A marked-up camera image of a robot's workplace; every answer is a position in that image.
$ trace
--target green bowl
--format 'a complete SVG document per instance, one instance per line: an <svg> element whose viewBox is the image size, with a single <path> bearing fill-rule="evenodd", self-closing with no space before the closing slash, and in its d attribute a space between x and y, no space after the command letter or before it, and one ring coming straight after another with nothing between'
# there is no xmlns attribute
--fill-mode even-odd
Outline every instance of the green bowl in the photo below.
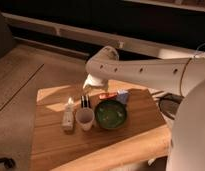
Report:
<svg viewBox="0 0 205 171"><path fill-rule="evenodd" d="M119 128L126 118L125 106L116 100L104 100L95 108L95 119L104 129Z"/></svg>

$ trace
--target dark surface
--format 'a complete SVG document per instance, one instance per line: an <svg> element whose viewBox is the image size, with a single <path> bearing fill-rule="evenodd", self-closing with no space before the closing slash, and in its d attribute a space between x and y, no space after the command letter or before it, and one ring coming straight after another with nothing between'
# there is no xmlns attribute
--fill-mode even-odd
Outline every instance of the dark surface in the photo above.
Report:
<svg viewBox="0 0 205 171"><path fill-rule="evenodd" d="M15 42L3 16L0 13L0 58L14 48Z"/></svg>
<svg viewBox="0 0 205 171"><path fill-rule="evenodd" d="M0 8L23 16L192 49L205 42L205 12L121 0L0 0Z"/></svg>

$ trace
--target cable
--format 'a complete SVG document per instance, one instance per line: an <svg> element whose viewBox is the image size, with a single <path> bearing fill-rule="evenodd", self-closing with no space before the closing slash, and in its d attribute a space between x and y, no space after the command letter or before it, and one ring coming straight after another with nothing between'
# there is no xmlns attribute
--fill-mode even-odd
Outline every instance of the cable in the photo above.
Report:
<svg viewBox="0 0 205 171"><path fill-rule="evenodd" d="M196 50L195 50L195 52L194 52L193 58L196 58L196 55L199 55L199 54L203 53L203 52L198 53L198 52L199 52L199 49L200 49L201 47L203 47L203 46L205 46L205 43L200 44L200 45L196 48Z"/></svg>
<svg viewBox="0 0 205 171"><path fill-rule="evenodd" d="M163 115L174 120L176 111L182 100L183 97L168 93L159 99L158 106Z"/></svg>

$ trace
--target floor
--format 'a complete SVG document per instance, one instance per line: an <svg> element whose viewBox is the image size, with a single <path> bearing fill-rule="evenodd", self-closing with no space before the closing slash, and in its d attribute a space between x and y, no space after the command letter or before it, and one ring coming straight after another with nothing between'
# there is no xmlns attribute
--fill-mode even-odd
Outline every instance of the floor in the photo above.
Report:
<svg viewBox="0 0 205 171"><path fill-rule="evenodd" d="M16 89L16 93L13 93L12 90L7 91L8 94L5 95L6 97L10 95L10 99L3 102L3 106L0 108L0 157L12 157L17 163L15 171L27 171L30 165L31 135L37 90L46 87L83 83L86 78L86 71L83 60L25 45L19 45L18 48L27 51L28 55L25 58L36 61L38 67L34 69L33 74L28 76L29 79L23 80L23 84L19 85L20 81L17 78L10 77L12 84L9 86L15 87L15 84L18 84L18 89ZM158 164L154 163L150 170L164 170L165 159L158 161ZM131 165L124 170L149 170L146 168L148 166ZM0 171L3 170L5 170L3 165L0 165Z"/></svg>

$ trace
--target small bottle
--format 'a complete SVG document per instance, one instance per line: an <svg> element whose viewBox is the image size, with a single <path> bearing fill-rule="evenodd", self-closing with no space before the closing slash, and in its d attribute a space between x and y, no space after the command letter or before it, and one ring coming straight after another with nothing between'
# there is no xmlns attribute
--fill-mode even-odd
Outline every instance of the small bottle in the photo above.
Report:
<svg viewBox="0 0 205 171"><path fill-rule="evenodd" d="M68 102L65 104L63 115L62 127L65 131L72 131L74 128L74 100L69 97Z"/></svg>

